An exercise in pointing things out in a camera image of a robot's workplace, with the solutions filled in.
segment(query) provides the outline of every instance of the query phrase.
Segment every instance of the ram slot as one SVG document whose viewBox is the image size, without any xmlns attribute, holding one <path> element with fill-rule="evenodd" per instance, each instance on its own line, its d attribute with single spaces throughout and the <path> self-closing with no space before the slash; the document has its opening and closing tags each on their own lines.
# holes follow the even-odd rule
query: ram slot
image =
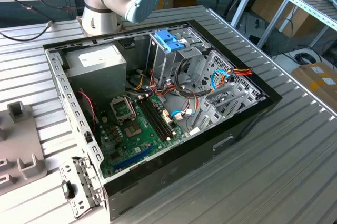
<svg viewBox="0 0 337 224">
<path fill-rule="evenodd" d="M 141 100 L 138 105 L 161 140 L 167 140 L 168 137 L 173 137 L 170 128 L 164 119 L 158 114 L 151 101 L 148 99 Z"/>
</svg>

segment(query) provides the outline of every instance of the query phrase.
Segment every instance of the blue drive bay latch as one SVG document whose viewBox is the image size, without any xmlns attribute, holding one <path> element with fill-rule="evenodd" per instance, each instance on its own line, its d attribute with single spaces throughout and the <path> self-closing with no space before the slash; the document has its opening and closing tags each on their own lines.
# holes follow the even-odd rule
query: blue drive bay latch
<svg viewBox="0 0 337 224">
<path fill-rule="evenodd" d="M 185 48 L 185 45 L 179 43 L 167 30 L 157 31 L 154 35 L 169 52 Z"/>
</svg>

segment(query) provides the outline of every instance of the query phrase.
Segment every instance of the sticker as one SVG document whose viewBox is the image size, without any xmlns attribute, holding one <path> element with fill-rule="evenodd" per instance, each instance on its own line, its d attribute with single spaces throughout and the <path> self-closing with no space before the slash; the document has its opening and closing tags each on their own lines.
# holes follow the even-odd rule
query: sticker
<svg viewBox="0 0 337 224">
<path fill-rule="evenodd" d="M 321 69 L 321 68 L 319 68 L 319 67 L 311 67 L 311 69 L 314 71 L 314 72 L 316 72 L 316 73 L 324 73 L 324 71 Z"/>
<path fill-rule="evenodd" d="M 186 39 L 180 39 L 180 40 L 178 40 L 178 42 L 183 44 L 183 43 L 187 43 L 187 40 Z"/>
<path fill-rule="evenodd" d="M 83 67 L 98 65 L 102 63 L 108 63 L 117 56 L 117 53 L 111 48 L 97 50 L 95 52 L 88 52 L 79 55 Z"/>
<path fill-rule="evenodd" d="M 323 79 L 328 85 L 335 85 L 335 81 L 332 80 L 332 78 L 324 78 Z"/>
</svg>

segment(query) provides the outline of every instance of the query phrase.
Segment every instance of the aluminum slotted table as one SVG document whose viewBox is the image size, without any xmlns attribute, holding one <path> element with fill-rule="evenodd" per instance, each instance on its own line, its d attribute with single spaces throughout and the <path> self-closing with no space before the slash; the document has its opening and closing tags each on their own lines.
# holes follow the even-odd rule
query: aluminum slotted table
<svg viewBox="0 0 337 224">
<path fill-rule="evenodd" d="M 281 18 L 283 12 L 289 3 L 293 3 L 295 6 L 290 11 L 286 19 L 291 19 L 294 13 L 298 8 L 303 9 L 308 14 L 312 15 L 316 19 L 320 20 L 326 26 L 322 29 L 322 31 L 318 34 L 318 36 L 312 41 L 310 47 L 313 47 L 315 43 L 323 36 L 323 34 L 328 30 L 328 28 L 332 28 L 337 31 L 337 8 L 333 6 L 332 2 L 329 0 L 284 0 L 281 4 L 279 10 L 277 10 L 274 18 L 271 20 L 269 26 L 265 30 L 261 39 L 259 40 L 257 47 L 262 48 L 262 46 L 267 41 L 270 36 L 273 28 Z M 284 28 L 287 26 L 288 21 L 285 20 L 280 27 L 279 31 L 282 32 Z"/>
<path fill-rule="evenodd" d="M 154 11 L 127 29 L 196 19 L 260 75 L 283 99 L 249 135 L 216 159 L 135 206 L 116 223 L 333 223 L 337 218 L 336 114 L 202 6 Z M 44 27 L 1 30 L 28 38 Z M 0 196 L 4 223 L 108 223 L 103 207 L 75 220 L 58 166 L 82 156 L 76 145 L 42 50 L 43 44 L 83 37 L 76 21 L 60 22 L 39 39 L 0 39 L 0 108 L 31 104 L 48 175 Z"/>
</svg>

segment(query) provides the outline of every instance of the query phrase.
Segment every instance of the metal shelving rack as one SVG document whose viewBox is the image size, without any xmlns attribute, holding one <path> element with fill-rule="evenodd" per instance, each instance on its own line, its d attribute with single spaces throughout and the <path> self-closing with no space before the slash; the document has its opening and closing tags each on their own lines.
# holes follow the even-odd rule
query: metal shelving rack
<svg viewBox="0 0 337 224">
<path fill-rule="evenodd" d="M 322 29 L 322 31 L 318 34 L 318 36 L 312 41 L 310 47 L 312 47 L 328 30 L 328 28 L 332 28 L 337 31 L 337 8 L 333 6 L 332 2 L 329 0 L 284 0 L 279 10 L 276 12 L 274 18 L 270 22 L 268 28 L 264 32 L 261 37 L 259 43 L 257 44 L 258 48 L 261 48 L 264 43 L 267 41 L 268 37 L 271 34 L 271 31 L 278 23 L 285 9 L 289 5 L 289 3 L 294 4 L 294 9 L 290 11 L 289 15 L 286 19 L 291 19 L 294 13 L 298 8 L 303 9 L 308 14 L 312 15 L 316 19 L 323 22 L 326 26 Z M 282 32 L 289 21 L 285 20 L 279 31 Z"/>
</svg>

